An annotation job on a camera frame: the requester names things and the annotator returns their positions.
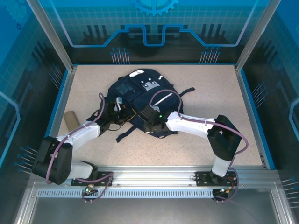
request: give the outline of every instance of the navy blue backpack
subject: navy blue backpack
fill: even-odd
[[[150,103],[152,96],[160,90],[176,90],[173,85],[164,78],[159,72],[153,69],[138,69],[132,73],[120,77],[117,82],[112,84],[108,90],[108,97],[122,98],[122,103],[128,108],[134,109],[137,113],[145,108]],[[183,91],[180,96],[195,90],[194,88]],[[161,114],[166,111],[176,111],[179,105],[179,99],[175,94],[170,92],[161,92],[157,94],[152,102],[153,106],[158,106]],[[130,120],[133,125],[127,132],[121,134],[116,141],[120,142],[124,137],[128,136],[136,128],[143,131],[144,121],[139,116],[134,116]],[[159,132],[149,133],[157,138],[164,138],[170,134],[177,134],[177,132]]]

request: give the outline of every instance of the black strap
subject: black strap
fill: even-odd
[[[120,134],[120,135],[117,137],[117,139],[116,139],[117,143],[119,143],[123,138],[126,138],[126,137],[127,137],[129,134],[131,134],[132,131],[134,131],[136,128],[137,128],[137,127],[132,126],[132,127],[131,127],[129,130],[127,130],[125,133]]]
[[[188,93],[188,92],[192,92],[192,91],[194,91],[194,90],[195,90],[195,88],[194,88],[194,87],[191,87],[191,88],[189,88],[189,89],[186,89],[186,90],[182,91],[181,94],[180,94],[179,96],[182,97],[182,96],[185,95],[186,93]]]

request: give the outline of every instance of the table surface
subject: table surface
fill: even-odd
[[[230,119],[249,141],[249,148],[236,157],[234,165],[262,164],[233,65],[79,65],[65,112],[74,111],[80,124],[84,123],[99,108],[99,92],[106,95],[118,77],[141,68],[157,70],[178,92],[190,87],[196,89],[182,97],[184,114],[201,118],[216,118],[222,114]],[[117,143],[115,139],[130,127],[127,123],[118,131],[106,131],[73,152],[73,161],[117,166],[214,163],[215,155],[209,142],[187,133],[158,139],[136,129]],[[68,132],[63,119],[58,135]],[[241,141],[238,150],[244,145]]]

